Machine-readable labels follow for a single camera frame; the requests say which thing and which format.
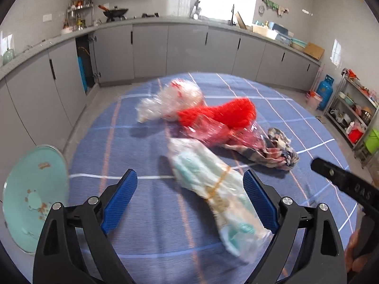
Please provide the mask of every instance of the white plastic bag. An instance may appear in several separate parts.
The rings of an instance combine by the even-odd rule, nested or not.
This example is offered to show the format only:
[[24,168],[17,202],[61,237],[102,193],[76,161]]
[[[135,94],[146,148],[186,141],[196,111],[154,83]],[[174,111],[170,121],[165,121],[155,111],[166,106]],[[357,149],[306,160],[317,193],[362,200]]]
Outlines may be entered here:
[[160,117],[177,120],[176,112],[197,107],[203,103],[203,94],[197,84],[174,79],[154,98],[144,98],[137,105],[137,121],[144,123]]
[[254,262],[272,233],[259,220],[243,189],[242,175],[198,140],[172,138],[169,150],[178,183],[207,201],[226,249]]

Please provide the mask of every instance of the gray cabinet door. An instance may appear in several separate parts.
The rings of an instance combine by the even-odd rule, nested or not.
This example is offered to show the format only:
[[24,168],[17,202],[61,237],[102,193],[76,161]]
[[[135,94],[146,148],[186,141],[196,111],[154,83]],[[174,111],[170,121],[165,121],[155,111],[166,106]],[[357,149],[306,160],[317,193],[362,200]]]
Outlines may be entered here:
[[133,26],[135,78],[166,75],[168,25]]
[[134,79],[131,24],[95,32],[96,66],[99,82]]
[[75,39],[49,49],[55,74],[55,85],[72,126],[86,106],[86,93],[81,80]]
[[241,34],[232,75],[255,80],[265,46],[266,41]]
[[12,167],[35,144],[22,124],[5,80],[0,81],[0,197]]
[[12,101],[34,143],[62,150],[72,126],[56,89],[47,51],[27,60],[6,77]]
[[280,69],[285,49],[267,42],[259,71],[257,81],[262,83],[276,83],[276,76]]
[[305,80],[304,74],[307,67],[307,59],[292,51],[286,50],[275,84],[302,90]]
[[208,28],[206,58],[201,71],[230,74],[236,59],[239,34],[231,31]]
[[168,27],[167,75],[203,69],[207,31],[207,26],[195,24]]
[[300,82],[299,89],[309,91],[315,81],[320,66],[309,60],[306,61],[304,66],[304,80]]

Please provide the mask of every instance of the wok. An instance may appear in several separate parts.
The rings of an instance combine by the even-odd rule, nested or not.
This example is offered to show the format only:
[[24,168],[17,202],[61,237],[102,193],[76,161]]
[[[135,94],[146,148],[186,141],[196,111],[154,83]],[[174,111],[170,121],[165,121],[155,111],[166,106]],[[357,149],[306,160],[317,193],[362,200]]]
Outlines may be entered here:
[[109,18],[116,18],[116,17],[121,17],[123,16],[129,9],[118,9],[117,6],[114,7],[114,9],[107,9],[102,5],[99,5],[99,8],[104,10],[104,15]]

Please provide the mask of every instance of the cutting board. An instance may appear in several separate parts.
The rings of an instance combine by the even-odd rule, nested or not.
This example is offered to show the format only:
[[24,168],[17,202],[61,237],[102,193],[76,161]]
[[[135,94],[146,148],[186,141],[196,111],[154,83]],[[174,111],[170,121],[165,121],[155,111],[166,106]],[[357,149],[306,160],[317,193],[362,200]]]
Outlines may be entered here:
[[320,60],[321,56],[323,56],[325,49],[313,44],[308,43],[303,53],[315,58],[316,60]]

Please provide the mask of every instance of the plaid cloth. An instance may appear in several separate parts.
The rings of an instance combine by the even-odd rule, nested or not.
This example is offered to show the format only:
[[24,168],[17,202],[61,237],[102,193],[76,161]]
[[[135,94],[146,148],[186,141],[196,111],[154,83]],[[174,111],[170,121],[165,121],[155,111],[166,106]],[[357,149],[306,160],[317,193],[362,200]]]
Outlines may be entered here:
[[[328,204],[342,243],[347,245],[355,229],[356,202],[310,169],[315,157],[344,169],[347,162],[336,141],[316,118],[292,99],[256,82],[221,74],[173,75],[150,81],[115,99],[77,146],[70,169],[71,205],[99,195],[108,185],[117,183],[128,168],[137,172],[137,190],[118,228],[108,237],[137,283],[239,284],[256,266],[243,263],[225,250],[207,203],[176,183],[167,159],[167,144],[168,137],[177,137],[181,127],[162,119],[136,122],[135,107],[140,100],[155,95],[176,77],[196,81],[209,106],[235,97],[249,97],[256,106],[257,123],[262,129],[280,129],[291,140],[300,156],[297,165],[286,172],[254,165],[221,147],[212,151],[241,174],[252,167],[265,184],[300,205]],[[291,273],[303,234],[300,230],[296,236],[281,277]],[[88,268],[98,276],[85,238],[80,231],[78,235]]]

